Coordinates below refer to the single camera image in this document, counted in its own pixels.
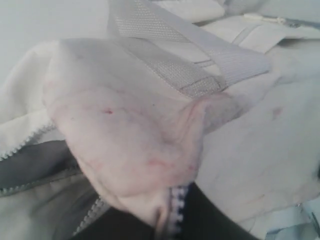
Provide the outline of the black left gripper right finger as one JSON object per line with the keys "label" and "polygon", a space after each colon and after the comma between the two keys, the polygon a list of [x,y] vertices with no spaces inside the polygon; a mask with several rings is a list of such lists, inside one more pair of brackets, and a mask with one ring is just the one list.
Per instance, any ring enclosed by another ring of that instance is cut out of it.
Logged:
{"label": "black left gripper right finger", "polygon": [[180,211],[182,222],[178,223],[176,240],[255,240],[256,237],[225,216],[192,183]]}

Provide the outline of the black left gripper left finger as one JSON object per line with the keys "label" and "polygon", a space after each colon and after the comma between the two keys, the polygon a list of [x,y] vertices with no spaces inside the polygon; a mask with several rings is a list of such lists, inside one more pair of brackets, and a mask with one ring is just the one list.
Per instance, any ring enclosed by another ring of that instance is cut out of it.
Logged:
{"label": "black left gripper left finger", "polygon": [[130,213],[110,208],[75,240],[152,240],[154,229]]}

